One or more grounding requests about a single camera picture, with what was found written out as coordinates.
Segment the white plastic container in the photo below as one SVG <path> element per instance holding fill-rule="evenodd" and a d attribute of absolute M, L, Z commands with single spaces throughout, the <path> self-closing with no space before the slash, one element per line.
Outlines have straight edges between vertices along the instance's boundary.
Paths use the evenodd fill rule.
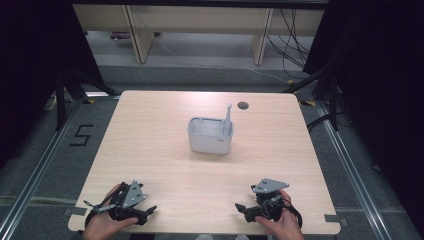
<path fill-rule="evenodd" d="M 234 124 L 229 135 L 224 135 L 225 119 L 194 117 L 188 123 L 190 148 L 195 152 L 228 154 L 231 150 Z"/>

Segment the floor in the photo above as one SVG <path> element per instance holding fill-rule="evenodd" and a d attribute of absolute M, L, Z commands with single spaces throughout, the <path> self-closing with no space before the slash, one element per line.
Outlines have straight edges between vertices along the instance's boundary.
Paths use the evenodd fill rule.
<path fill-rule="evenodd" d="M 302 56 L 306 57 L 307 55 L 301 56 L 296 49 L 286 49 L 282 40 L 287 41 L 287 37 L 280 39 L 278 36 L 271 36 L 271 41 L 278 45 L 280 49 L 290 53 L 298 64 L 283 58 L 268 43 L 261 66 L 256 66 L 253 63 L 249 36 L 162 33 L 154 39 L 147 61 L 139 64 L 136 61 L 131 41 L 128 39 L 113 40 L 109 38 L 110 34 L 108 32 L 88 32 L 86 35 L 96 62 L 100 67 L 219 68 L 237 69 L 239 73 L 263 75 L 263 71 L 266 73 L 281 70 L 289 72 L 301 71 L 302 68 L 299 63 L 301 65 Z M 303 37 L 299 38 L 298 41 L 305 49 L 309 49 L 313 38 Z M 280 79 L 278 75 L 272 75 L 271 77 Z M 95 111 L 86 110 L 89 107 L 83 105 L 82 109 L 79 109 L 74 114 L 80 116 L 81 119 L 87 118 L 87 115 L 90 114 L 93 116 L 99 115 L 99 121 L 105 121 L 102 125 L 107 126 L 108 118 L 113 114 L 113 107 L 110 107 L 110 105 L 113 106 L 116 103 L 111 101 L 98 102 L 98 109 Z M 325 102 L 317 104 L 316 107 L 301 107 L 305 122 L 312 122 L 317 117 L 326 114 Z M 340 124 L 339 132 L 332 131 L 331 126 L 325 123 L 317 125 L 310 134 L 314 140 L 314 147 L 341 221 L 342 232 L 337 236 L 307 236 L 306 238 L 347 240 L 421 239 L 382 174 L 371 168 L 372 159 L 370 154 L 361 145 L 360 137 L 355 132 L 354 127 L 351 126 L 348 117 L 339 117 L 338 123 Z M 51 147 L 49 142 L 52 138 L 59 137 L 51 131 L 54 124 L 54 111 L 46 112 L 40 122 L 37 123 L 36 130 L 28 138 L 27 144 L 33 150 L 22 152 L 23 156 L 21 157 L 27 157 L 31 161 L 23 164 L 22 162 L 11 160 L 8 166 L 1 170 L 0 216 L 6 216 L 16 196 L 22 194 L 21 189 L 28 185 L 28 178 L 19 176 L 30 176 L 34 169 L 39 167 L 37 165 L 38 159 L 46 157 L 43 149 Z M 92 141 L 97 144 L 94 144 L 94 146 L 98 146 L 101 142 L 101 137 L 93 137 Z M 63 153 L 60 149 L 53 154 L 59 159 L 68 158 L 68 156 L 62 155 Z M 94 156 L 95 151 L 75 153 L 73 157 L 76 164 L 72 165 L 72 171 L 88 174 L 91 163 L 83 161 L 84 159 L 80 156 L 84 154 L 92 154 Z M 60 162 L 53 162 L 50 169 L 54 169 L 54 165 L 57 164 L 60 164 Z M 12 172 L 14 169 L 19 169 L 19 174 L 5 174 Z M 49 179 L 54 180 L 48 183 L 41 182 L 41 184 L 31 187 L 31 190 L 34 191 L 34 197 L 32 197 L 29 205 L 31 211 L 28 210 L 27 213 L 20 216 L 22 220 L 17 226 L 11 227 L 12 232 L 16 231 L 16 234 L 12 235 L 12 239 L 25 239 L 23 236 L 31 237 L 31 233 L 32 239 L 46 239 L 41 236 L 45 236 L 46 230 L 43 226 L 49 224 L 45 224 L 43 220 L 40 220 L 40 216 L 43 217 L 41 219 L 58 219 L 58 223 L 54 225 L 58 226 L 57 229 L 51 229 L 51 233 L 48 236 L 57 236 L 56 239 L 69 239 L 69 232 L 63 232 L 63 229 L 66 229 L 66 219 L 68 217 L 63 211 L 75 204 L 75 200 L 72 200 L 73 198 L 69 196 L 78 194 L 79 188 L 74 185 L 81 185 L 84 179 L 80 180 L 82 183 L 66 182 L 64 179 L 72 178 L 72 174 L 67 171 L 46 171 L 45 174 L 49 175 Z M 56 208 L 57 211 L 46 211 L 46 207 L 49 207 L 49 209 Z M 39 227 L 31 229 L 29 224 L 32 223 L 31 220 L 34 218 L 37 219 L 33 222 L 34 226 Z M 127 235 L 120 235 L 115 239 L 128 239 L 127 237 Z M 173 239 L 191 239 L 192 237 L 180 236 Z"/>

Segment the gray floor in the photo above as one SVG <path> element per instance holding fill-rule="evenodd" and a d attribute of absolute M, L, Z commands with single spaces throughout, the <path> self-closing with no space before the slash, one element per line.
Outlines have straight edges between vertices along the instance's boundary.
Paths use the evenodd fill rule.
<path fill-rule="evenodd" d="M 288 87 L 290 75 L 305 77 L 298 66 L 275 52 L 268 44 L 261 66 L 253 64 L 249 36 L 213 34 L 161 34 L 154 41 L 146 63 L 136 62 L 129 40 L 113 41 L 106 32 L 89 32 L 87 39 L 108 86 L 116 90 L 199 90 L 281 92 Z M 309 48 L 312 39 L 300 39 Z M 313 86 L 299 90 L 300 100 L 311 100 Z M 68 103 L 70 109 L 76 103 Z M 75 115 L 52 156 L 47 171 L 14 229 L 12 239 L 72 239 L 67 228 L 71 208 L 84 184 L 101 143 L 117 100 L 97 99 L 92 104 L 78 104 Z M 301 106 L 305 122 L 320 116 L 318 107 Z M 44 149 L 55 134 L 55 112 L 46 112 L 35 124 L 21 154 L 9 160 L 0 170 L 0 218 L 4 218 L 15 198 L 21 193 Z M 74 135 L 81 124 L 91 135 L 84 147 L 72 147 L 81 139 Z M 363 146 L 347 116 L 338 117 L 339 134 L 359 172 L 373 203 L 377 206 L 392 239 L 421 239 L 391 190 L 383 174 L 371 168 L 373 160 Z M 330 191 L 342 230 L 337 236 L 306 236 L 306 239 L 379 239 L 367 218 L 351 180 L 324 124 L 311 132 L 321 168 Z M 121 233 L 114 239 L 128 239 Z M 178 235 L 171 239 L 191 239 Z"/>

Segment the black cable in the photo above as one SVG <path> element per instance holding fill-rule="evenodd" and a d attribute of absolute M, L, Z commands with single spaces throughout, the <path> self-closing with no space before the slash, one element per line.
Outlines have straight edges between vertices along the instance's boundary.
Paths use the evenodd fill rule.
<path fill-rule="evenodd" d="M 283 13 L 283 10 L 282 9 L 280 9 L 280 13 L 281 13 L 281 16 L 283 17 L 283 19 L 284 19 L 284 22 L 286 23 L 286 26 L 287 26 L 287 29 L 289 30 L 289 32 L 290 32 L 290 35 L 292 35 L 292 36 L 294 36 L 294 41 L 296 42 L 296 44 L 298 45 L 298 46 L 300 46 L 301 48 L 303 48 L 303 50 L 305 51 L 305 52 L 307 52 L 307 53 L 309 53 L 309 50 L 308 49 L 306 49 L 302 44 L 300 44 L 298 41 L 297 41 L 297 35 L 296 35 L 296 32 L 293 34 L 293 30 L 292 29 L 290 29 L 290 26 L 289 26 L 289 23 L 287 22 L 287 19 L 286 19 L 286 17 L 284 16 L 284 13 Z M 295 19 L 296 19 L 296 9 L 292 9 L 292 25 L 294 25 L 295 26 Z"/>
<path fill-rule="evenodd" d="M 281 13 L 281 16 L 283 17 L 283 19 L 284 19 L 284 22 L 285 22 L 285 24 L 286 24 L 286 26 L 287 26 L 287 29 L 289 30 L 289 33 L 290 33 L 290 35 L 289 35 L 289 40 L 288 40 L 288 42 L 287 42 L 287 44 L 290 42 L 290 38 L 293 38 L 293 41 L 295 42 L 295 44 L 296 44 L 296 50 L 298 51 L 298 53 L 299 53 L 299 56 L 300 56 L 300 59 L 302 60 L 302 62 L 303 61 L 306 61 L 306 58 L 305 58 L 305 56 L 303 55 L 303 51 L 302 51 L 302 49 L 301 48 L 303 48 L 303 50 L 305 50 L 307 53 L 309 53 L 309 51 L 305 48 L 305 47 L 303 47 L 303 45 L 302 44 L 300 44 L 299 43 L 299 41 L 297 40 L 297 34 L 296 34 L 296 24 L 295 24 L 295 22 L 296 22 L 296 9 L 292 9 L 292 26 L 290 27 L 289 26 L 289 23 L 287 22 L 287 19 L 286 19 L 286 17 L 284 16 L 284 13 L 283 13 L 283 10 L 282 9 L 280 9 L 280 13 Z"/>
<path fill-rule="evenodd" d="M 340 115 L 340 114 L 345 114 L 344 111 L 341 112 L 337 112 L 336 115 Z M 326 114 L 324 116 L 321 116 L 319 118 L 317 118 L 316 120 L 314 120 L 313 122 L 309 123 L 308 125 L 306 125 L 308 127 L 308 132 L 311 132 L 312 129 L 320 122 L 327 120 L 331 117 L 331 114 Z"/>
<path fill-rule="evenodd" d="M 267 208 L 267 201 L 265 201 L 264 203 L 262 203 L 261 205 L 261 213 L 264 217 L 270 219 L 271 218 L 271 214 L 268 212 L 268 208 Z"/>
<path fill-rule="evenodd" d="M 296 61 L 296 59 L 294 59 L 293 57 L 291 57 L 291 56 L 289 56 L 289 55 L 287 55 L 287 53 L 285 53 L 285 52 L 283 52 L 280 48 L 278 48 L 272 41 L 271 41 L 271 39 L 269 38 L 269 36 L 267 36 L 267 38 L 268 38 L 268 40 L 269 40 L 269 42 L 271 43 L 271 45 L 274 47 L 274 49 L 277 51 L 277 53 L 279 53 L 280 55 L 282 55 L 283 56 L 283 71 L 289 76 L 289 77 L 291 77 L 291 78 L 296 78 L 296 79 L 305 79 L 305 78 L 301 78 L 301 77 L 296 77 L 296 76 L 293 76 L 293 75 L 291 75 L 290 73 L 288 73 L 287 72 L 287 69 L 286 69 L 286 67 L 285 67 L 285 64 L 284 64 L 284 59 L 285 58 L 288 58 L 290 61 L 292 61 L 294 64 L 296 64 L 297 66 L 299 66 L 299 67 L 301 67 L 301 68 L 303 68 L 303 65 L 301 64 L 301 63 L 299 63 L 298 61 Z"/>
<path fill-rule="evenodd" d="M 288 45 L 288 43 L 286 42 L 286 41 L 284 41 L 284 39 L 282 39 L 281 38 L 281 35 L 278 35 L 278 38 L 284 43 L 284 45 Z M 293 50 L 296 50 L 296 51 L 299 51 L 299 49 L 298 48 L 295 48 L 295 47 L 293 47 L 293 46 L 291 46 L 291 45 L 289 45 L 289 48 L 291 48 L 291 49 L 293 49 Z M 300 50 L 303 54 L 309 54 L 309 52 L 308 51 L 303 51 L 303 50 Z"/>
<path fill-rule="evenodd" d="M 262 212 L 262 214 L 264 216 L 268 216 L 268 219 L 271 218 L 271 215 L 269 214 L 268 209 L 266 208 L 267 204 L 272 204 L 272 205 L 278 206 L 281 209 L 285 208 L 285 209 L 289 210 L 296 217 L 299 228 L 302 228 L 303 218 L 302 218 L 302 215 L 300 214 L 300 212 L 297 211 L 297 209 L 294 208 L 293 204 L 290 201 L 288 201 L 287 199 L 281 198 L 281 200 L 282 200 L 282 204 L 280 204 L 279 202 L 273 202 L 271 199 L 265 201 L 261 205 L 261 211 L 262 211 L 262 207 L 265 206 L 265 211 L 266 211 L 267 215 L 265 215 L 263 212 Z"/>

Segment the person's hand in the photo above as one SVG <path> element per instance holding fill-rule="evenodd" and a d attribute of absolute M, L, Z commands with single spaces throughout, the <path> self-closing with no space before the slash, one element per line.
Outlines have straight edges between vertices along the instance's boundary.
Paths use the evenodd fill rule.
<path fill-rule="evenodd" d="M 279 190 L 283 198 L 291 202 L 290 196 L 282 189 Z M 288 209 L 283 208 L 278 222 L 270 221 L 262 216 L 256 216 L 255 221 L 266 228 L 266 234 L 272 234 L 279 240 L 303 240 L 297 219 Z"/>
<path fill-rule="evenodd" d="M 119 184 L 110 190 L 106 197 L 112 194 L 118 187 Z M 85 240 L 107 240 L 120 230 L 137 223 L 137 221 L 137 218 L 115 221 L 109 216 L 109 212 L 95 214 L 85 228 L 82 237 Z"/>

